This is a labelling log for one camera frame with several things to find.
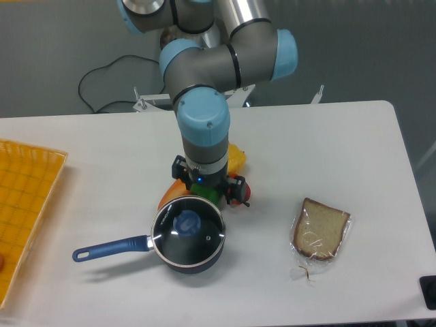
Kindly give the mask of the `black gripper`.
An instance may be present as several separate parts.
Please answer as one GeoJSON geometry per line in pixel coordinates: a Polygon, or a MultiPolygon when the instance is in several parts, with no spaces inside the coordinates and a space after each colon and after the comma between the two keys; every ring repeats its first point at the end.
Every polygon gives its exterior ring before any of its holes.
{"type": "Polygon", "coordinates": [[[187,166],[186,159],[177,155],[172,163],[171,175],[175,180],[180,180],[186,190],[193,185],[207,188],[216,188],[225,180],[225,201],[227,204],[246,205],[246,180],[238,174],[228,175],[228,165],[213,174],[201,174],[198,170],[192,170],[187,166]]]}

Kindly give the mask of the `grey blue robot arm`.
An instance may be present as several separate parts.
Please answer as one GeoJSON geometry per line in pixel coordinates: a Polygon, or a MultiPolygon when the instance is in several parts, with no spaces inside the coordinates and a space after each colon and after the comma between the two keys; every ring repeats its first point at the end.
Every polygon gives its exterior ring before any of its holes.
{"type": "Polygon", "coordinates": [[[172,26],[183,33],[159,56],[184,149],[173,177],[186,188],[213,189],[227,203],[247,204],[248,184],[228,172],[224,94],[292,74],[298,65],[294,36],[273,28],[263,1],[120,1],[118,7],[134,33],[172,26]]]}

